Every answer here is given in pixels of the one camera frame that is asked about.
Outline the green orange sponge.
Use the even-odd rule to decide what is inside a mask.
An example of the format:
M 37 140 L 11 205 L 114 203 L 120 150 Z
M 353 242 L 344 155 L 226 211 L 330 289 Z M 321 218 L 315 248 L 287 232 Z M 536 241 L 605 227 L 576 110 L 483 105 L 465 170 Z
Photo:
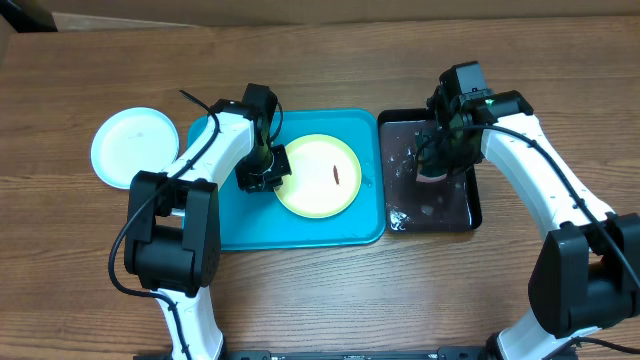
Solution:
M 436 183 L 447 177 L 447 171 L 442 169 L 419 169 L 416 173 L 416 181 L 421 183 Z

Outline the yellow plate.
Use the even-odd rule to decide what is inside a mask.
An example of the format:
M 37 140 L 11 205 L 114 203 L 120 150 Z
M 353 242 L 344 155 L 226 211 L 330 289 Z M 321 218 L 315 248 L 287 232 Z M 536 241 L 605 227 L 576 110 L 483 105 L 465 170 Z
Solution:
M 343 141 L 324 134 L 299 137 L 285 146 L 291 174 L 276 191 L 281 204 L 296 215 L 328 218 L 355 200 L 362 170 L 355 152 Z

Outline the light blue plate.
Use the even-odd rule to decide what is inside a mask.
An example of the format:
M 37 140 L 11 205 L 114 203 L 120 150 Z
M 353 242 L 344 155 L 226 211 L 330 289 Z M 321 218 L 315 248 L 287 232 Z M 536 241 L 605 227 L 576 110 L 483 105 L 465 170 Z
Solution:
M 160 172 L 177 158 L 180 140 L 173 122 L 148 107 L 122 110 L 96 132 L 90 150 L 95 174 L 107 185 L 128 189 L 141 170 Z

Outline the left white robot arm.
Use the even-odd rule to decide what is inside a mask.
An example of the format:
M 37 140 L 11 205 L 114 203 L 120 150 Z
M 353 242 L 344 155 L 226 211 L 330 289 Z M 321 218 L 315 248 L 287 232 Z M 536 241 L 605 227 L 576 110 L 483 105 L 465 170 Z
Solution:
M 229 175 L 247 192 L 273 192 L 291 169 L 275 144 L 283 114 L 277 97 L 222 99 L 207 107 L 207 123 L 174 163 L 138 172 L 131 183 L 127 221 L 112 249 L 138 277 L 136 297 L 161 306 L 173 341 L 172 359 L 219 359 L 224 336 L 215 322 L 210 284 L 220 259 L 219 189 Z

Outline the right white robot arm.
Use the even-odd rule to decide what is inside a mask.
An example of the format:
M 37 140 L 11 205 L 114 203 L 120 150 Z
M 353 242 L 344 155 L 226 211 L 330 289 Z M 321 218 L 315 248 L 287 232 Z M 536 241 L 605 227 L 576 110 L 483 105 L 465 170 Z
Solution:
M 528 312 L 492 335 L 483 359 L 570 358 L 594 333 L 639 314 L 639 216 L 617 214 L 572 172 L 517 91 L 438 86 L 426 109 L 436 126 L 418 139 L 421 180 L 487 160 L 532 216 L 543 246 L 528 283 Z

